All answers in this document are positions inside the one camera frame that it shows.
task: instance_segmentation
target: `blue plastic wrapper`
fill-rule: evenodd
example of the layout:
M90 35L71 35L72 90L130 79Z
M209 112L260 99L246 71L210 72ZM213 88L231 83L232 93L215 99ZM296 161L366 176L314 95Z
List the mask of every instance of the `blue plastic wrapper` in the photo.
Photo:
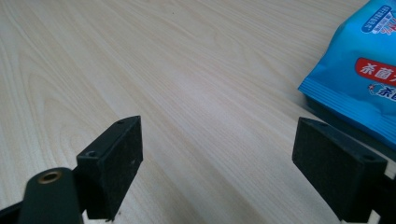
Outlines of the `blue plastic wrapper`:
M396 150L396 0L341 24L299 90Z

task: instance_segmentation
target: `light wood grain surface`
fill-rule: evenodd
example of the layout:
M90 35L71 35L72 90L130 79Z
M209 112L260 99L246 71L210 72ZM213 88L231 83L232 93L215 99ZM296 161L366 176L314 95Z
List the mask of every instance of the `light wood grain surface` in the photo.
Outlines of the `light wood grain surface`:
M140 115L115 223L339 223L291 161L297 87L365 3L1 0L0 208Z

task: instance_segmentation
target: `red label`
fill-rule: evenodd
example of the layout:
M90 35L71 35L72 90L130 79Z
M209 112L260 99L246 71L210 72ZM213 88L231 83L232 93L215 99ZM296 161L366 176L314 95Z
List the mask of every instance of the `red label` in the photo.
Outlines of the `red label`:
M359 58L356 61L355 70L362 77L396 86L396 66Z

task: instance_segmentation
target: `wooden table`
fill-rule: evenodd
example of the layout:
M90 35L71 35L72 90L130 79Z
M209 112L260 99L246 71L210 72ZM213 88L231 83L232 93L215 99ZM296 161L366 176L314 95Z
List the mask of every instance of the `wooden table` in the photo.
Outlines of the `wooden table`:
M339 223L291 161L297 88L365 3L1 0L0 208L140 115L115 223Z

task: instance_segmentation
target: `plastic packaging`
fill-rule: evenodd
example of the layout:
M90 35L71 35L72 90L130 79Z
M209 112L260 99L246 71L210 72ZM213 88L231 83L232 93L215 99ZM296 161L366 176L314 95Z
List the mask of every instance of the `plastic packaging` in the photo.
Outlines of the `plastic packaging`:
M299 90L396 150L396 0L371 0L335 32Z

